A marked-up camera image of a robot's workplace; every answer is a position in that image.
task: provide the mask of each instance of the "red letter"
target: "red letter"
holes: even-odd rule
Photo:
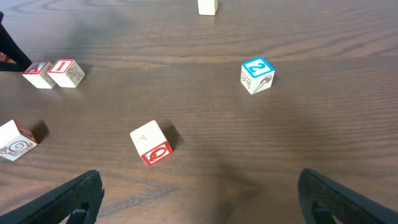
[[[40,63],[37,63],[35,66],[33,66],[33,68],[29,70],[29,72],[37,72],[39,70],[39,65]]]
[[[163,150],[163,152],[160,155],[157,155],[157,152]],[[160,157],[162,157],[165,153],[167,152],[166,148],[164,147],[160,147],[154,151],[151,152],[150,156],[149,156],[149,160],[150,161],[154,161],[155,159],[158,159]]]
[[[58,67],[57,71],[60,71],[61,68],[63,67],[63,65],[64,65],[65,63],[66,63],[66,62],[61,62],[61,65]]]

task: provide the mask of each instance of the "wooden table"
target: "wooden table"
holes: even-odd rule
[[[0,73],[0,123],[49,130],[0,158],[1,214],[90,169],[98,223],[304,223],[304,167],[398,210],[397,1],[220,0],[216,16],[194,0],[1,4],[33,61],[86,72],[53,90]],[[259,55],[275,80],[250,95],[241,64]],[[180,140],[147,167],[129,133],[153,119]]]

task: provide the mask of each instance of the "white block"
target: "white block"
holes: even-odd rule
[[[198,0],[199,14],[214,16],[218,9],[218,0]]]
[[[76,61],[72,59],[57,60],[47,73],[60,87],[67,88],[76,88],[85,76]]]
[[[51,66],[51,62],[33,62],[22,76],[36,88],[51,89],[55,86],[55,81],[47,74]]]
[[[156,121],[132,131],[130,137],[144,162],[151,166],[173,152]]]
[[[37,146],[32,132],[14,120],[0,127],[0,156],[15,161]]]
[[[268,89],[272,85],[275,69],[263,57],[242,64],[241,83],[250,94]]]

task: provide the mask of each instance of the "red border on block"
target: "red border on block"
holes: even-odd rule
[[[67,69],[65,69],[64,72],[53,72],[52,69],[54,68],[54,66],[55,66],[59,61],[71,62],[71,64],[67,67]],[[51,68],[48,70],[48,73],[65,73],[65,72],[67,72],[67,70],[69,69],[69,67],[73,64],[74,61],[75,61],[74,59],[58,59],[58,60],[51,66]]]
[[[166,156],[161,157],[160,159],[156,160],[155,162],[151,162],[146,158],[146,154],[150,154],[151,152],[153,152],[155,149],[157,149],[159,146],[165,144],[166,145],[166,150],[169,152]],[[170,144],[168,141],[162,142],[162,144],[159,144],[158,146],[154,147],[153,149],[151,149],[150,151],[146,152],[145,154],[143,154],[141,156],[141,158],[144,160],[144,162],[148,165],[148,166],[152,166],[153,164],[161,161],[162,159],[164,159],[165,157],[167,157],[168,155],[170,155],[171,153],[173,153],[172,148],[170,147]]]
[[[18,132],[19,132],[21,135],[23,135],[23,136],[25,136],[25,137],[27,137],[27,138],[29,138],[29,139],[30,139],[30,137],[32,137],[32,138],[34,139],[34,142],[36,142],[36,143],[38,144],[38,142],[37,142],[35,136],[33,135],[32,131],[31,131],[29,128],[27,128],[27,127],[21,125],[20,122],[17,122],[17,121],[14,121],[14,122],[15,122],[15,124],[17,125]],[[23,131],[21,132],[21,131],[19,130],[20,128],[23,128],[23,129],[25,129],[25,130],[28,130],[28,131],[30,132],[30,136],[26,136],[26,133],[24,133]]]
[[[43,61],[45,62],[45,64],[43,65],[42,69],[40,69],[37,72],[27,72],[28,70],[32,69],[30,66],[33,65],[33,63],[42,63],[42,62],[33,62],[31,63],[31,65],[29,65],[29,67],[24,71],[23,75],[38,75],[40,73],[42,73],[43,69],[45,68],[46,64],[48,64],[50,61]]]

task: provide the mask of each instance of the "number 2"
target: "number 2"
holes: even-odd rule
[[[260,66],[251,66],[251,67],[249,67],[250,72],[252,72],[252,73],[256,72],[255,68],[262,69],[262,68],[266,67],[266,65],[263,64],[263,63],[259,63],[258,65],[260,65]]]

